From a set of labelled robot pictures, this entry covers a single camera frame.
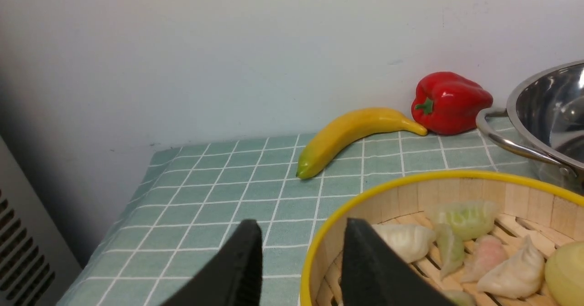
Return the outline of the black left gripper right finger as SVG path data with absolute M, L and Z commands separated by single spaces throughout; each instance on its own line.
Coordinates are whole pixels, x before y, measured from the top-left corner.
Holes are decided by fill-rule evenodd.
M 345 306 L 453 305 L 359 218 L 347 220 L 340 287 Z

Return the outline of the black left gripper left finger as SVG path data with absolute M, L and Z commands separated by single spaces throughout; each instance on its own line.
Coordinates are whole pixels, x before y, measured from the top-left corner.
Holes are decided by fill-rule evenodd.
M 244 219 L 219 252 L 163 305 L 260 305 L 263 283 L 261 246 L 258 223 L 255 219 Z

